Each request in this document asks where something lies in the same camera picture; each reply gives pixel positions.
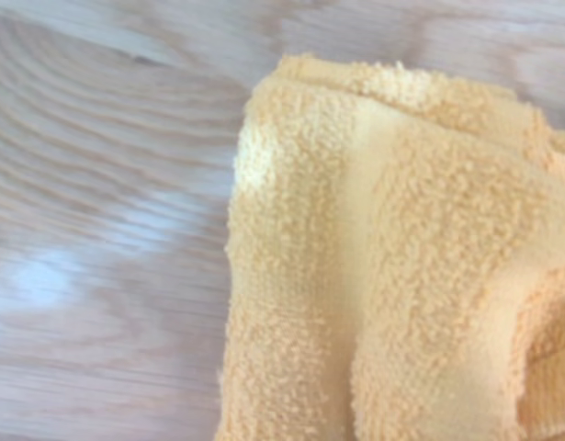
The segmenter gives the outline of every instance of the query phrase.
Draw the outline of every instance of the folded towel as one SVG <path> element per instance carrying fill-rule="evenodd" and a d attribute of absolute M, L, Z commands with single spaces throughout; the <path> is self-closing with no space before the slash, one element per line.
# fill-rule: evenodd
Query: folded towel
<path fill-rule="evenodd" d="M 284 59 L 246 108 L 218 441 L 565 439 L 565 132 Z"/>

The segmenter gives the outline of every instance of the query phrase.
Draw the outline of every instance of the wooden table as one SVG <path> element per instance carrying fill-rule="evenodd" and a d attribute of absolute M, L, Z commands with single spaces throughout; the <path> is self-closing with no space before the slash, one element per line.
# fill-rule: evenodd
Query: wooden table
<path fill-rule="evenodd" d="M 211 439 L 243 103 L 303 51 L 565 129 L 565 0 L 0 0 L 0 440 Z"/>

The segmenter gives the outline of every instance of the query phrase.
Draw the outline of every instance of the orange towel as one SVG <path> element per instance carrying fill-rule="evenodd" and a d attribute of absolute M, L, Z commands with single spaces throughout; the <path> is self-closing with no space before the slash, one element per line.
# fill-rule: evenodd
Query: orange towel
<path fill-rule="evenodd" d="M 538 109 L 287 58 L 235 169 L 218 441 L 565 439 L 565 132 Z"/>

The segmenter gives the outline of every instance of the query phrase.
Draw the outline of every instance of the towel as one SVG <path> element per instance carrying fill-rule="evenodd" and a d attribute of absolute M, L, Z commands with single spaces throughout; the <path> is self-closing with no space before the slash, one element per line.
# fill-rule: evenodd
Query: towel
<path fill-rule="evenodd" d="M 311 56 L 245 113 L 216 439 L 565 440 L 565 132 Z"/>

